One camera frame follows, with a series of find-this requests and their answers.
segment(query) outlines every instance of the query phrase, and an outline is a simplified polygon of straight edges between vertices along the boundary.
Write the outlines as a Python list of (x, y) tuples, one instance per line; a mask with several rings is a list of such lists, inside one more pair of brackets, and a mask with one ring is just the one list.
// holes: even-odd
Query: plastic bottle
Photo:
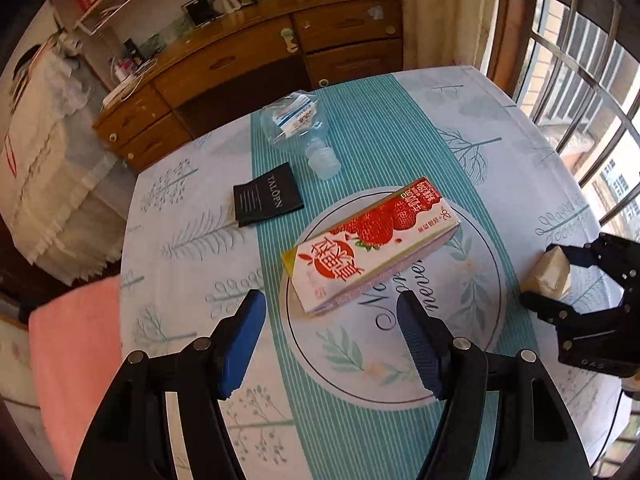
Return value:
[(293, 155), (305, 155), (321, 180), (340, 172), (342, 165), (327, 145), (328, 124), (320, 96), (299, 91), (265, 106), (260, 124), (269, 143)]

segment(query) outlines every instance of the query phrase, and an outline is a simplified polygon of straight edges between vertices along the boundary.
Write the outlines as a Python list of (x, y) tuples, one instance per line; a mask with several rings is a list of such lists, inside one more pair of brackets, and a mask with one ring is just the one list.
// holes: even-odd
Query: black pouch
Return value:
[(305, 205), (288, 162), (234, 186), (236, 221), (239, 227), (302, 209)]

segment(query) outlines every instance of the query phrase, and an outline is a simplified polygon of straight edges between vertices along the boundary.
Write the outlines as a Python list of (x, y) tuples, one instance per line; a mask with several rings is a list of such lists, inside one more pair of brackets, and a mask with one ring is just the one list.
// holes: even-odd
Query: circular print on tablecloth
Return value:
[[(358, 192), (320, 213), (300, 242), (398, 190)], [(422, 386), (396, 319), (396, 300), (412, 290), (451, 333), (493, 349), (506, 309), (497, 251), (478, 222), (449, 202), (461, 225), (435, 253), (392, 279), (322, 316), (304, 313), (286, 273), (280, 284), (280, 316), (287, 342), (305, 372), (331, 394), (376, 410), (405, 410), (434, 401)]]

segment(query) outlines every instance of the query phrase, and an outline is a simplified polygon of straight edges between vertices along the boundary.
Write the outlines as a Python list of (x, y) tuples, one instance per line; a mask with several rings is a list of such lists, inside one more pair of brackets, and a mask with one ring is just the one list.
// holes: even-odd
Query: strawberry drink carton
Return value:
[(460, 220), (426, 178), (283, 253), (305, 312), (357, 298), (447, 242)]

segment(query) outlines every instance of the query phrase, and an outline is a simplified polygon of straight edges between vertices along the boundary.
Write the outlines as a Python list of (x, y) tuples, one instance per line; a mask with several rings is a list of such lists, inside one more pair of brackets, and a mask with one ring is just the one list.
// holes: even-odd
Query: pink cushion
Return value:
[(77, 288), (29, 318), (31, 369), (42, 420), (66, 478), (122, 363), (120, 277)]

